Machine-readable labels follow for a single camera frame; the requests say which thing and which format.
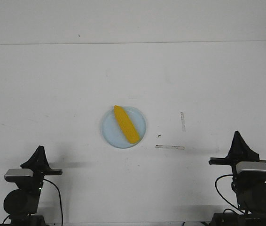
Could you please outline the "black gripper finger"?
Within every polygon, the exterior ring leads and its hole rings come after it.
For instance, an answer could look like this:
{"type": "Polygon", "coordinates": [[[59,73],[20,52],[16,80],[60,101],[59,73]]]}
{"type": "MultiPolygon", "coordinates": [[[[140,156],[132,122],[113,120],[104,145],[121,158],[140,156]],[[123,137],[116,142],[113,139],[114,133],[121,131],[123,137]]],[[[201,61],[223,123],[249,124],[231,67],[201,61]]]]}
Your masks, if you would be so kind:
{"type": "Polygon", "coordinates": [[[46,157],[46,153],[45,153],[45,149],[44,146],[40,146],[40,165],[42,166],[43,169],[51,169],[49,166],[49,163],[47,161],[47,157],[46,157]]]}
{"type": "Polygon", "coordinates": [[[26,161],[25,163],[21,164],[20,167],[22,169],[34,169],[37,166],[39,161],[39,154],[41,151],[41,146],[39,145],[33,155],[26,161]]]}
{"type": "Polygon", "coordinates": [[[226,158],[235,158],[239,154],[239,151],[238,151],[238,134],[239,134],[239,131],[234,132],[232,144],[229,148],[229,151],[228,151],[226,158]]]}
{"type": "Polygon", "coordinates": [[[247,161],[259,161],[259,154],[249,148],[240,133],[238,133],[238,140],[243,158],[247,161]]]}

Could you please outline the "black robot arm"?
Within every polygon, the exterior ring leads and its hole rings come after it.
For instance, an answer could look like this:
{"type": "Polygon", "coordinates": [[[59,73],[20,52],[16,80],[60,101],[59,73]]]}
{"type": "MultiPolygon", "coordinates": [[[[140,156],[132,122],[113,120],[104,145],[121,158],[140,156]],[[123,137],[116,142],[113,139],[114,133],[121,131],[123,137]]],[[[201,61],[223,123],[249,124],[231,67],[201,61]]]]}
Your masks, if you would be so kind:
{"type": "Polygon", "coordinates": [[[266,160],[251,150],[239,131],[235,131],[224,158],[211,157],[210,165],[228,165],[232,169],[231,188],[237,204],[214,213],[211,226],[266,226],[266,160]]]}
{"type": "Polygon", "coordinates": [[[15,183],[16,190],[11,191],[4,199],[3,208],[8,214],[11,226],[46,226],[44,216],[37,215],[39,199],[44,182],[55,188],[56,184],[45,179],[45,176],[60,176],[61,169],[52,169],[47,161],[45,149],[38,146],[28,161],[17,169],[8,169],[4,179],[15,183]]]}

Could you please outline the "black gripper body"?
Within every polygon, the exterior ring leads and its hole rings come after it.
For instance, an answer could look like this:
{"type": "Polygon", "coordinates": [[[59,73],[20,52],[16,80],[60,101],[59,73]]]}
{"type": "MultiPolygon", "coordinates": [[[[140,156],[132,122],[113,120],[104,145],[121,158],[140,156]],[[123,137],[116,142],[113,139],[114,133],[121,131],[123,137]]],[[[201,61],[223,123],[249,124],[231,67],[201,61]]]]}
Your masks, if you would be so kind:
{"type": "Polygon", "coordinates": [[[32,177],[32,187],[31,187],[31,193],[33,195],[40,195],[41,194],[41,190],[43,188],[43,181],[47,181],[50,184],[52,184],[58,191],[58,193],[60,193],[59,188],[57,187],[56,184],[54,184],[53,182],[44,179],[45,176],[61,176],[63,174],[63,171],[61,169],[50,169],[50,170],[46,170],[46,171],[40,171],[37,170],[33,173],[33,177],[32,177]]]}
{"type": "Polygon", "coordinates": [[[233,174],[233,184],[234,188],[251,188],[254,187],[257,184],[263,184],[266,182],[266,180],[261,179],[252,179],[252,178],[241,178],[236,173],[236,164],[241,161],[238,160],[231,160],[229,158],[210,158],[209,164],[210,165],[228,165],[232,168],[232,174],[233,174]]]}

